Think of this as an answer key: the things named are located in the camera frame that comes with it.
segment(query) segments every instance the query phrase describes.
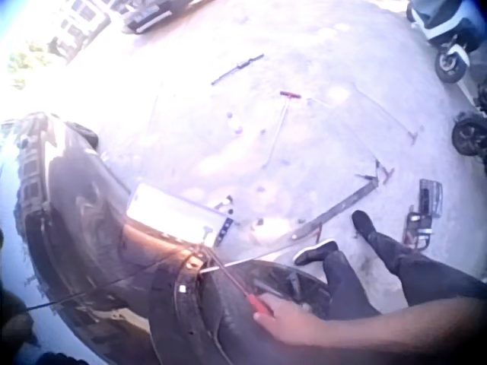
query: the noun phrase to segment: white scooter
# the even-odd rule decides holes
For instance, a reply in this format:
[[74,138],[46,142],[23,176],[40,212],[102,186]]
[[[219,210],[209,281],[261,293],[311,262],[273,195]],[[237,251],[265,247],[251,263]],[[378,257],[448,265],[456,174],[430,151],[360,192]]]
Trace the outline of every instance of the white scooter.
[[458,82],[470,66],[469,53],[480,47],[487,34],[477,4],[473,0],[410,0],[406,16],[439,48],[436,75],[448,84]]

